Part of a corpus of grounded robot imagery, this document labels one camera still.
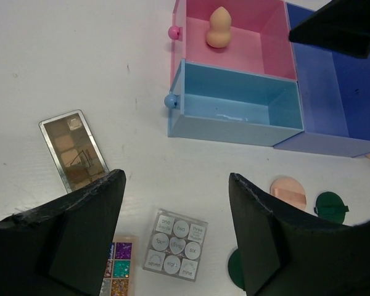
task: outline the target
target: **gold glitter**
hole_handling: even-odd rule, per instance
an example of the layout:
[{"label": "gold glitter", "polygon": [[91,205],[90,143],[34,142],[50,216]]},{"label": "gold glitter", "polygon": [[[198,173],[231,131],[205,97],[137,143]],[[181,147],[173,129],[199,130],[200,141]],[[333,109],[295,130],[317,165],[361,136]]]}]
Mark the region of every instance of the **gold glitter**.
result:
[{"label": "gold glitter", "polygon": [[129,280],[114,279],[112,281],[111,296],[128,296]]}]

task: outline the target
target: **teal glitter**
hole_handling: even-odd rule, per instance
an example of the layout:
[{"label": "teal glitter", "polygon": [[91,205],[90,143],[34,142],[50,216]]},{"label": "teal glitter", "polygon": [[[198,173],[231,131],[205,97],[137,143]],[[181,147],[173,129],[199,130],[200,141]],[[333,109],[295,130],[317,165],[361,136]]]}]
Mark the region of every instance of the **teal glitter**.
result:
[{"label": "teal glitter", "polygon": [[114,278],[128,278],[130,273],[130,261],[115,261],[113,266]]}]

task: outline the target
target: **drawer knob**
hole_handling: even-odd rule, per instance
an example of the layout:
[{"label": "drawer knob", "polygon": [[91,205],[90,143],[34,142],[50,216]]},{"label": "drawer knob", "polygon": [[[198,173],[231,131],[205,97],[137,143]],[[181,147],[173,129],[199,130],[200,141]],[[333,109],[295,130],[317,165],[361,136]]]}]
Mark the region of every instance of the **drawer knob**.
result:
[{"label": "drawer knob", "polygon": [[169,109],[175,109],[177,107],[178,96],[175,94],[168,94],[165,97],[165,105]]},{"label": "drawer knob", "polygon": [[178,26],[171,26],[168,29],[168,36],[171,40],[178,40],[179,39],[179,27]]}]

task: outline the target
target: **plastic storage box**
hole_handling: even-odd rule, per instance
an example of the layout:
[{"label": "plastic storage box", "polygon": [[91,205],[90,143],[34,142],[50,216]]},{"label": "plastic storage box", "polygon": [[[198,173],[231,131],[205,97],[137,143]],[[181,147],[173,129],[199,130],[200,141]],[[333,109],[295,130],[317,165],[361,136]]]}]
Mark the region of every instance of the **plastic storage box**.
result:
[{"label": "plastic storage box", "polygon": [[[205,41],[210,16],[219,6],[232,17],[232,39],[224,49],[214,49]],[[173,43],[172,79],[181,59],[296,79],[286,9],[281,0],[177,0],[173,25],[180,27],[181,34]]]},{"label": "plastic storage box", "polygon": [[[312,10],[287,4],[290,27]],[[357,157],[370,153],[370,56],[293,43],[304,132],[274,148]]]},{"label": "plastic storage box", "polygon": [[[224,49],[205,41],[219,6],[232,17]],[[273,146],[303,131],[282,1],[177,0],[173,26],[170,137]]]}]

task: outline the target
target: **white desk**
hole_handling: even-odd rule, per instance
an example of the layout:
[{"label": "white desk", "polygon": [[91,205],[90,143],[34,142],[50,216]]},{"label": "white desk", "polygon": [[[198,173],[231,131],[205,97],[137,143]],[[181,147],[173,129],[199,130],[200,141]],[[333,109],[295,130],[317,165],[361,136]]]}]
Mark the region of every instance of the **white desk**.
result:
[{"label": "white desk", "polygon": [[196,283],[138,267],[136,295],[240,295],[226,271],[236,246],[229,173],[266,191],[292,176],[310,213],[320,192],[334,191],[350,208],[345,224],[356,224],[370,219],[370,160],[168,139],[174,3],[0,1],[0,219],[66,193],[38,122],[81,109],[108,166],[126,171],[117,232],[139,237],[139,263],[158,208],[209,223]]}]

